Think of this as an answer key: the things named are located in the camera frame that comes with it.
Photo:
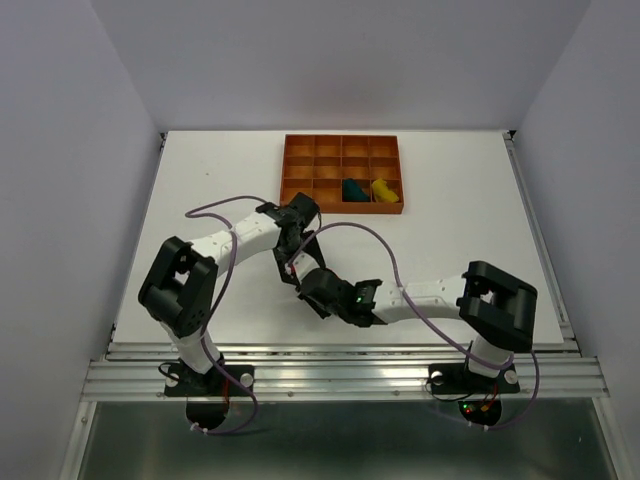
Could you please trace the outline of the yellow bear sock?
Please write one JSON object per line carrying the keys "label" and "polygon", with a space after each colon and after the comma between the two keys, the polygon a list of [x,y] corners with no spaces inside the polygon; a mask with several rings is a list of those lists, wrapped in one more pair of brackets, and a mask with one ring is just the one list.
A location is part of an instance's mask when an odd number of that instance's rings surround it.
{"label": "yellow bear sock", "polygon": [[371,193],[377,203],[399,203],[400,197],[389,186],[386,180],[378,178],[371,183]]}

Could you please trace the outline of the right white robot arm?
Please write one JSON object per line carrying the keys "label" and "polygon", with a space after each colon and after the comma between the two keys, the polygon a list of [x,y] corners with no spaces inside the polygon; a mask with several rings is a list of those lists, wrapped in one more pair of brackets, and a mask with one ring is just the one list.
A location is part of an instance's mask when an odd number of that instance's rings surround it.
{"label": "right white robot arm", "polygon": [[466,323],[476,338],[460,378],[472,390],[491,384],[514,354],[533,346],[536,288],[484,261],[471,262],[459,276],[405,286],[380,279],[352,284],[307,254],[290,272],[298,297],[322,318],[335,316],[359,328],[412,319]]}

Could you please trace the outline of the teal sock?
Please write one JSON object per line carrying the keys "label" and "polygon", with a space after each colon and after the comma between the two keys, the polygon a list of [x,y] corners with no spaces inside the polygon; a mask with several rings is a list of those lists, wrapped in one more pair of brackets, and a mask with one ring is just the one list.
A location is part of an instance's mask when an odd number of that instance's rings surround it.
{"label": "teal sock", "polygon": [[342,181],[342,201],[352,203],[364,203],[370,201],[370,195],[353,178]]}

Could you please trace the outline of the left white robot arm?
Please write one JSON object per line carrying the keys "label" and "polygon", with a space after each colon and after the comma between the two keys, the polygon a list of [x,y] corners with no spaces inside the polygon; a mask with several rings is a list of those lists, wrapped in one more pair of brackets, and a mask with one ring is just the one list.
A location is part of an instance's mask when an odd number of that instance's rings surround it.
{"label": "left white robot arm", "polygon": [[300,286],[302,269],[292,258],[319,215],[319,205],[298,193],[285,206],[265,202],[215,234],[191,241],[173,236],[162,243],[138,302],[167,332],[189,368],[188,382],[199,393],[213,393],[222,384],[222,354],[208,333],[218,305],[213,300],[218,278],[224,278],[220,292],[225,293],[237,265],[271,251],[283,283]]}

